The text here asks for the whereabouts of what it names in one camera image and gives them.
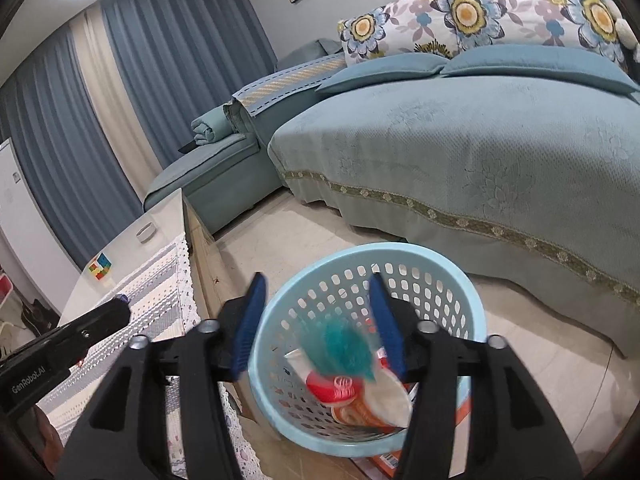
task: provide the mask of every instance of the rubik's cube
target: rubik's cube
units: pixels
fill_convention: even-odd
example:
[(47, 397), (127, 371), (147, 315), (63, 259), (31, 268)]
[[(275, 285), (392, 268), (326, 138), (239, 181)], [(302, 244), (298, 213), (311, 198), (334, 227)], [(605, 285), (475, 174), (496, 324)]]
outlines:
[(98, 280), (103, 279), (111, 269), (111, 262), (104, 253), (100, 253), (89, 264), (89, 270)]

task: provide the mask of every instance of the beige curtain panel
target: beige curtain panel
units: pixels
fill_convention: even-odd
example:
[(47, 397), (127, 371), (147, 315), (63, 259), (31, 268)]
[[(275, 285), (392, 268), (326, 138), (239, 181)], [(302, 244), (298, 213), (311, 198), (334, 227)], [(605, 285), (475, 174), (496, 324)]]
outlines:
[(143, 202), (162, 166), (120, 78), (100, 5), (85, 10), (70, 24), (82, 78), (98, 122), (131, 187)]

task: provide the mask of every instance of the ceiling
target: ceiling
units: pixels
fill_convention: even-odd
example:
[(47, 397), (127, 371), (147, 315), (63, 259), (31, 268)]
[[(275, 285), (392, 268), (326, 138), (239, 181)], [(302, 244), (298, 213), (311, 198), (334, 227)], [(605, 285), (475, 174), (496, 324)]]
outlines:
[(25, 0), (0, 38), (0, 86), (60, 25), (97, 0)]

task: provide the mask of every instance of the falling teal object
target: falling teal object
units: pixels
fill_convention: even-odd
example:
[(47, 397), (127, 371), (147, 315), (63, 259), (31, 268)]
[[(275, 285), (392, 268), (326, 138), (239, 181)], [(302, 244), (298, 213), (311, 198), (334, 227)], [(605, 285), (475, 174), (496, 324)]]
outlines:
[(300, 320), (300, 346), (322, 376), (346, 375), (373, 380), (373, 352), (366, 338), (345, 320)]

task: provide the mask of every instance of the blue curtain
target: blue curtain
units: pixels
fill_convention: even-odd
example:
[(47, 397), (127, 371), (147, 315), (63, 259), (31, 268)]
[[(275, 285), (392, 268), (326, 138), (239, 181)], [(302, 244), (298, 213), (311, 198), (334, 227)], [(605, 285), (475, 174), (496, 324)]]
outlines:
[(82, 269), (142, 204), (95, 117), (67, 25), (4, 83), (0, 107), (0, 137), (13, 139), (35, 201)]
[(129, 98), (163, 167), (193, 139), (190, 123), (273, 71), (249, 0), (102, 0)]

